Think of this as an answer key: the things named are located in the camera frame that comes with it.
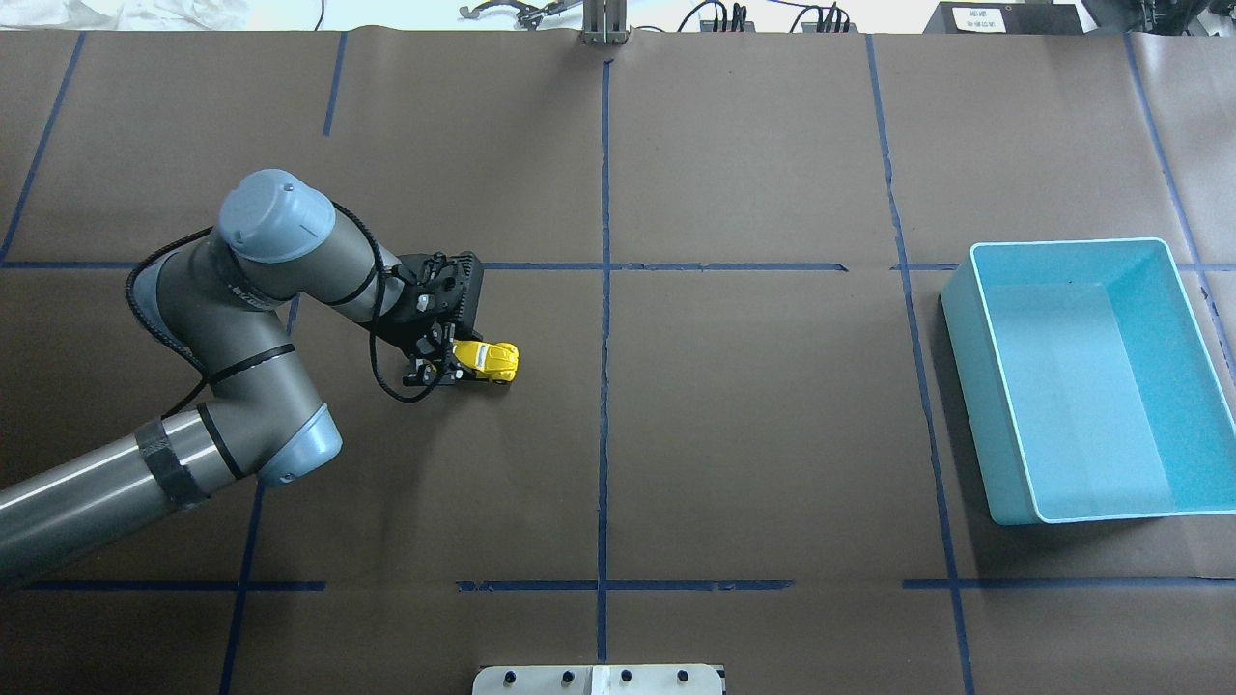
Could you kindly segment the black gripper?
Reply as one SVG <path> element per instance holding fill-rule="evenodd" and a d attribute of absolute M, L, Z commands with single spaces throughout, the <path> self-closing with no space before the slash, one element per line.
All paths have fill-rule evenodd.
<path fill-rule="evenodd" d="M 394 303 L 372 320 L 372 334 L 425 360 L 454 360 L 455 338 L 481 343 L 476 318 L 483 287 L 483 263 L 476 254 L 405 254 L 388 273 Z M 455 365 L 444 373 L 435 362 L 410 362 L 402 375 L 405 387 L 428 388 L 473 381 L 475 371 Z"/>

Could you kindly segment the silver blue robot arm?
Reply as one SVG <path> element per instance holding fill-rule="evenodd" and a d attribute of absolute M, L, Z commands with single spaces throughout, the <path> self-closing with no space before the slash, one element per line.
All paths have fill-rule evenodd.
<path fill-rule="evenodd" d="M 25 587 L 243 479 L 286 486 L 344 449 L 278 310 L 310 296 L 433 370 L 415 403 L 468 376 L 454 352 L 477 338 L 485 265 L 472 252 L 397 256 L 367 226 L 284 169 L 225 197 L 211 228 L 129 273 L 129 310 L 195 371 L 190 392 L 136 432 L 2 492 L 2 590 Z"/>

